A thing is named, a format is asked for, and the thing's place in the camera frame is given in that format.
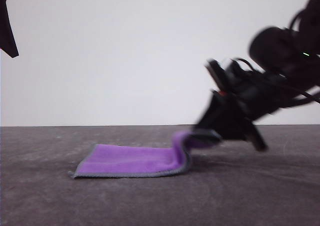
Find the cloth fold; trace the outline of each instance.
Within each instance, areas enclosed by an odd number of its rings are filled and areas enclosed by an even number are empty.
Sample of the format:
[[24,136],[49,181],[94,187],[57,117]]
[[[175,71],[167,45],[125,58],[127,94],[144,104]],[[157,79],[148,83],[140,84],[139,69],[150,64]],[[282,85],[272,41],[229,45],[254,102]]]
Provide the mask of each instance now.
[[170,148],[97,144],[73,177],[151,178],[180,174],[191,166],[192,148],[212,145],[195,139],[190,131],[176,132]]

